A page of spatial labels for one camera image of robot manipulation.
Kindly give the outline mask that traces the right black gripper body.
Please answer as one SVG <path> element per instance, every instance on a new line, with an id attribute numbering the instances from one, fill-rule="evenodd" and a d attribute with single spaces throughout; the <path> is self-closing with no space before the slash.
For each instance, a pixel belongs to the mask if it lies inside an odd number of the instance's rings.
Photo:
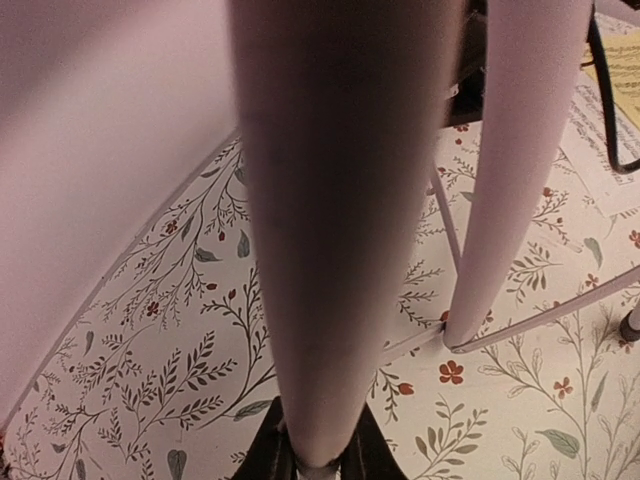
<path id="1" fill-rule="evenodd" d="M 482 119 L 487 53 L 487 2 L 469 1 L 462 24 L 454 95 L 448 103 L 445 128 Z"/>

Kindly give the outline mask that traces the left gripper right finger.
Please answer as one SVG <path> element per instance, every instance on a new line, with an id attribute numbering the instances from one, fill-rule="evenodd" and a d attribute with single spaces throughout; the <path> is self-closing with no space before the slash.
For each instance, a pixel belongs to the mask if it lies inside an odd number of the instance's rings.
<path id="1" fill-rule="evenodd" d="M 400 467 L 367 404 L 364 405 L 354 434 L 342 454 L 342 478 L 346 480 L 400 478 Z"/>

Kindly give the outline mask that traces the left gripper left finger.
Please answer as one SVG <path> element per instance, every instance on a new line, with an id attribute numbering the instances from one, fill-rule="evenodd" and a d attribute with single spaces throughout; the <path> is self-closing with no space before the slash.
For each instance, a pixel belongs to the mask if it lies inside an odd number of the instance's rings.
<path id="1" fill-rule="evenodd" d="M 232 480 L 291 480 L 295 460 L 284 420 L 281 399 L 275 397 L 258 428 L 245 459 Z"/>

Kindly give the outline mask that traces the lilac music stand with tripod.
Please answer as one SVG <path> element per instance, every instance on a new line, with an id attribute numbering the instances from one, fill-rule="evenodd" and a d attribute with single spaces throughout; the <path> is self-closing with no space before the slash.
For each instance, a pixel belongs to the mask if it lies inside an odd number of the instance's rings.
<path id="1" fill-rule="evenodd" d="M 591 1 L 487 5 L 482 139 L 445 325 L 479 329 L 564 130 Z M 254 248 L 305 479 L 342 477 L 409 261 L 457 68 L 463 1 L 232 1 Z"/>

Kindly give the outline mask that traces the yellow sheet music page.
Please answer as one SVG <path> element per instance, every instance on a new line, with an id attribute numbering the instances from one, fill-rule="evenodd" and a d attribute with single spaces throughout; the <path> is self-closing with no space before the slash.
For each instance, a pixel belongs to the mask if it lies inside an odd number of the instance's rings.
<path id="1" fill-rule="evenodd" d="M 600 34 L 615 103 L 639 127 L 639 31 Z"/>

